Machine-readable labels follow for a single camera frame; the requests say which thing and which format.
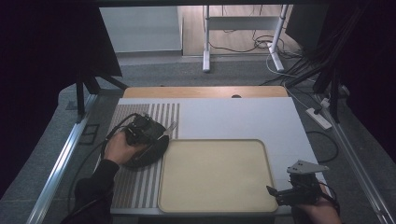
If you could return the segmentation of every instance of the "human hand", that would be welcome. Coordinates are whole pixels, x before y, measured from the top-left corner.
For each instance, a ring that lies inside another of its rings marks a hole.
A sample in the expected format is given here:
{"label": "human hand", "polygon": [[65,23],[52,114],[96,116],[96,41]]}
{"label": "human hand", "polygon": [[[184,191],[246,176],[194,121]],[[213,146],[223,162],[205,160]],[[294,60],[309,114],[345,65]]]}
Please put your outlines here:
{"label": "human hand", "polygon": [[[326,188],[320,185],[323,193],[328,194]],[[341,219],[331,202],[320,197],[315,204],[297,204],[304,210],[315,224],[341,224]]]}
{"label": "human hand", "polygon": [[127,162],[132,156],[143,150],[146,145],[129,146],[126,142],[125,132],[118,132],[108,141],[104,159],[114,161],[121,165]]}

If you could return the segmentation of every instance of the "gray floor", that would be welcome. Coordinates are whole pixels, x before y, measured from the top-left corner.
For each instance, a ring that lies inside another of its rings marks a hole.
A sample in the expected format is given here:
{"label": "gray floor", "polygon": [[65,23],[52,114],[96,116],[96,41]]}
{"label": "gray floor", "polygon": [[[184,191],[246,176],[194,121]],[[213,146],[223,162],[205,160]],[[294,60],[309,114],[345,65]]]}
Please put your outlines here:
{"label": "gray floor", "polygon": [[[264,56],[218,57],[213,59],[210,74],[202,72],[200,58],[172,57],[120,57],[123,78],[120,80],[130,86],[235,86],[260,85],[276,75],[268,71]],[[286,61],[290,67],[295,61]],[[106,89],[114,89],[111,84],[100,80]],[[299,85],[303,91],[311,91],[312,82]],[[307,95],[291,89],[293,94],[305,105],[317,104]],[[69,162],[63,182],[56,192],[44,223],[58,223],[67,213],[66,197],[72,178],[85,155],[106,135],[112,111],[121,97],[121,91],[104,91],[94,105],[94,112],[88,124],[99,124],[99,130],[92,144],[79,144]],[[17,179],[0,201],[1,223],[25,223],[35,201],[40,194],[64,142],[77,119],[74,87],[63,90],[59,97],[59,106],[51,123],[43,134],[31,158],[26,162]],[[295,101],[296,108],[306,131],[322,131],[305,114],[306,108]],[[379,192],[385,199],[390,211],[396,211],[396,165],[383,148],[374,140],[360,122],[353,116],[345,101],[339,102],[339,115],[343,127],[359,158],[374,180]],[[91,141],[91,136],[82,137],[80,143]],[[322,136],[309,134],[308,138],[319,160],[329,156],[334,145]],[[97,159],[94,154],[83,167],[81,176],[92,172]],[[324,175],[335,189],[341,204],[341,216],[345,223],[379,223],[376,214],[367,200],[360,183],[340,149],[336,160],[327,162],[331,170]],[[136,223],[136,217],[116,217],[115,223]],[[290,217],[278,217],[276,223],[292,223]]]}

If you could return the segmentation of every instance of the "black sleeve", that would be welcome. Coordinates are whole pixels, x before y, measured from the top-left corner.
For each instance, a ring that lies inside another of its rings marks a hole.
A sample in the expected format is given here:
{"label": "black sleeve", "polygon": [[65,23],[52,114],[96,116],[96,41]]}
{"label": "black sleeve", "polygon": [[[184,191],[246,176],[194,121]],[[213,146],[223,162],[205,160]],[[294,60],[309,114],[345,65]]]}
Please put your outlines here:
{"label": "black sleeve", "polygon": [[111,223],[114,176],[119,169],[114,161],[102,160],[90,178],[80,179],[75,207],[62,223]]}

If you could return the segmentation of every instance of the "tray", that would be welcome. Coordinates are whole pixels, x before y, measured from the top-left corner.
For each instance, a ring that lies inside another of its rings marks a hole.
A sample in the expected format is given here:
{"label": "tray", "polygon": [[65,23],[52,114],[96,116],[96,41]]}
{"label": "tray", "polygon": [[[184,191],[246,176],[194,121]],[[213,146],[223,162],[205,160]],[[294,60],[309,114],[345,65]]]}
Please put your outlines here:
{"label": "tray", "polygon": [[165,213],[274,212],[277,203],[260,140],[172,140],[158,204]]}

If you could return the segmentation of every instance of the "aluminum rail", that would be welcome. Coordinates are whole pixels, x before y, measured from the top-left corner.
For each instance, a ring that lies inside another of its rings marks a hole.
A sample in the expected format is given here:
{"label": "aluminum rail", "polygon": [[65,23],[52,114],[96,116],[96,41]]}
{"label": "aluminum rail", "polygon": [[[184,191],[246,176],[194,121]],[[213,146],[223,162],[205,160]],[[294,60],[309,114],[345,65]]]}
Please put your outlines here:
{"label": "aluminum rail", "polygon": [[59,183],[62,180],[64,175],[64,171],[66,169],[67,163],[71,155],[73,154],[74,149],[78,143],[79,138],[87,124],[87,120],[90,116],[90,112],[93,106],[93,103],[97,99],[97,95],[89,95],[86,103],[86,113],[82,118],[80,123],[76,123],[69,134],[69,137],[64,144],[64,148],[62,149],[58,160],[55,162],[55,165],[52,168],[52,171],[47,179],[47,183],[41,191],[40,196],[35,203],[35,207],[32,210],[29,218],[26,223],[42,223],[47,211],[52,202],[53,196],[59,186]]}
{"label": "aluminum rail", "polygon": [[338,142],[341,143],[341,148],[344,150],[346,159],[348,160],[353,172],[355,173],[355,176],[358,178],[358,181],[361,184],[361,188],[366,194],[366,197],[369,200],[371,206],[373,207],[375,214],[379,218],[380,222],[382,224],[394,224],[395,219],[393,218],[392,213],[388,210],[388,206],[382,198],[377,187],[375,186],[373,180],[364,169],[361,160],[356,154],[353,146],[350,144],[350,141],[347,138],[347,135],[345,134],[341,124],[336,123],[332,119],[332,116],[327,109],[323,109],[322,111],[324,117],[332,124],[335,137],[337,138]]}

